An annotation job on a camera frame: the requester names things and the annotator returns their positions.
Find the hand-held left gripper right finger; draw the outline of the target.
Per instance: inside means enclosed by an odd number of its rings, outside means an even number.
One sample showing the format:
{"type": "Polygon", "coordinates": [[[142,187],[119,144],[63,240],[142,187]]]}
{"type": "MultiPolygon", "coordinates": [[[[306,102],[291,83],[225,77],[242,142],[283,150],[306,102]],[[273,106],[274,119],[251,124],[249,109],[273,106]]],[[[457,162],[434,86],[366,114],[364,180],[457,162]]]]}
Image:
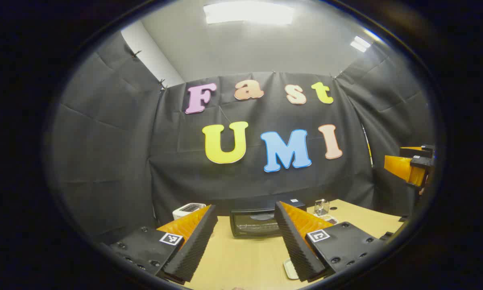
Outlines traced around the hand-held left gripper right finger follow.
{"type": "Polygon", "coordinates": [[[335,224],[282,201],[274,216],[290,260],[301,281],[349,270],[368,261],[393,234],[393,216],[345,201],[332,201],[335,224]]]}

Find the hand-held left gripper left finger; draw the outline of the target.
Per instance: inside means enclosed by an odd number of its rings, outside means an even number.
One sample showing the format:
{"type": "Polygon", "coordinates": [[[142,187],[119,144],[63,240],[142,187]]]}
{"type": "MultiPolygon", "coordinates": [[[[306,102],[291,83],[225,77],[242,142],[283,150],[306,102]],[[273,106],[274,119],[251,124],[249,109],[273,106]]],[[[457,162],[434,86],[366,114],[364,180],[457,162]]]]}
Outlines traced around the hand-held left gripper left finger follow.
{"type": "Polygon", "coordinates": [[[114,242],[101,242],[101,254],[142,282],[190,282],[218,222],[207,205],[158,228],[138,226],[114,242]]]}

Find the cream food tray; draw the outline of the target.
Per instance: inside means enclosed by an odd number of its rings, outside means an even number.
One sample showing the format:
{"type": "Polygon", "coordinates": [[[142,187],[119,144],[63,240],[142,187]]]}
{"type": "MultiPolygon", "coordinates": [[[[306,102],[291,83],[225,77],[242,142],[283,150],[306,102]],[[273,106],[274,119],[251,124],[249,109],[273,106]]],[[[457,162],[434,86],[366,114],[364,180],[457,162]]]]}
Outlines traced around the cream food tray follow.
{"type": "Polygon", "coordinates": [[[287,276],[288,279],[290,279],[290,280],[298,280],[299,279],[298,273],[295,270],[295,267],[294,267],[291,259],[286,259],[283,262],[283,267],[284,267],[284,270],[285,270],[285,273],[286,273],[286,276],[287,276]]]}

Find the black electric oven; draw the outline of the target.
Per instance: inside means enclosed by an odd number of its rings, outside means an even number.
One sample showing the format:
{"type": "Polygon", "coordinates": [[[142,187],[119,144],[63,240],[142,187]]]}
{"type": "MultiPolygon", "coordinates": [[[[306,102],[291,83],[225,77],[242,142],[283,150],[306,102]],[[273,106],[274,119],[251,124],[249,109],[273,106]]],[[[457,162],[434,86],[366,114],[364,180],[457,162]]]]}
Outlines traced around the black electric oven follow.
{"type": "Polygon", "coordinates": [[[230,210],[230,227],[234,238],[268,238],[280,236],[274,217],[275,203],[285,202],[306,211],[304,202],[296,198],[251,199],[235,201],[230,210]]]}

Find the white toaster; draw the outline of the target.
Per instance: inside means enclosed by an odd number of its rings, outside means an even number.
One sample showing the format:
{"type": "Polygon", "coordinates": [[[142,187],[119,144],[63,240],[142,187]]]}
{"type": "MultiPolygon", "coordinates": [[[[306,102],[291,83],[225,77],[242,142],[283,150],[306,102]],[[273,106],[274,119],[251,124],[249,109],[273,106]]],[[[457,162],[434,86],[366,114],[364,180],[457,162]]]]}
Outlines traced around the white toaster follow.
{"type": "Polygon", "coordinates": [[[177,220],[204,207],[206,207],[206,204],[203,203],[188,203],[173,210],[172,216],[174,220],[177,220]]]}

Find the small ceiling light panel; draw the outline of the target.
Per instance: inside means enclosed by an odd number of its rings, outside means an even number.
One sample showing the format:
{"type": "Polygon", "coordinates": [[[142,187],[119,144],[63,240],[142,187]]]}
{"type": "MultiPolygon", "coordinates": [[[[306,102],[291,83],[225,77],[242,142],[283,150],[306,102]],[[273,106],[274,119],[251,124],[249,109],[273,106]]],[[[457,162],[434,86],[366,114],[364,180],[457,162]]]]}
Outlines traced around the small ceiling light panel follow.
{"type": "Polygon", "coordinates": [[[356,35],[354,40],[350,42],[350,46],[355,48],[357,51],[364,53],[371,46],[371,44],[365,41],[365,39],[356,35]]]}

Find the large ceiling light panel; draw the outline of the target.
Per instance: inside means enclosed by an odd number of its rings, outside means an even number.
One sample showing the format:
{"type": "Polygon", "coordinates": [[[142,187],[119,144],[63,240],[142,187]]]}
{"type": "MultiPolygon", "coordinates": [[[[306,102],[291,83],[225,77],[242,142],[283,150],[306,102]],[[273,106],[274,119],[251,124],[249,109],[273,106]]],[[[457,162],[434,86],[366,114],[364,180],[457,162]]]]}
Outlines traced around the large ceiling light panel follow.
{"type": "Polygon", "coordinates": [[[253,22],[259,24],[291,24],[294,9],[284,5],[258,1],[218,2],[203,7],[207,24],[253,22]]]}

